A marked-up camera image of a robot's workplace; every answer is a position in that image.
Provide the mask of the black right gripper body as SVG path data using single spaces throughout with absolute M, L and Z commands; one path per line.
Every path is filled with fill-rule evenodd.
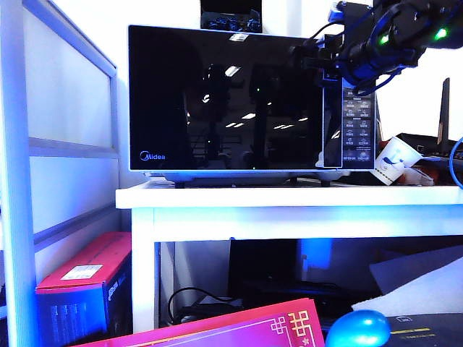
M 364 41 L 348 40 L 341 35 L 331 35 L 325 48 L 320 48 L 331 62 L 331 67 L 351 85 L 360 85 L 365 79 L 359 74 L 362 66 Z

